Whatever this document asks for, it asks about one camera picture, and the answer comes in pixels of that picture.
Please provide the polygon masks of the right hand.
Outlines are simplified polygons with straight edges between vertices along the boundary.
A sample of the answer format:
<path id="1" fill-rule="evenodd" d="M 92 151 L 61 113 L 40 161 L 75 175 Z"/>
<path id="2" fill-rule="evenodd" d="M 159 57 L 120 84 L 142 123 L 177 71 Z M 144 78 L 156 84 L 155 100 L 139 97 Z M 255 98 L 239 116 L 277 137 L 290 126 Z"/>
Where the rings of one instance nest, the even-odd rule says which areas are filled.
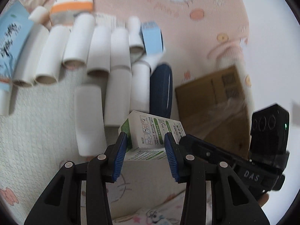
<path id="1" fill-rule="evenodd" d="M 269 200 L 269 194 L 268 193 L 264 193 L 259 199 L 258 199 L 258 204 L 260 205 L 260 207 L 264 206 L 267 201 Z"/>

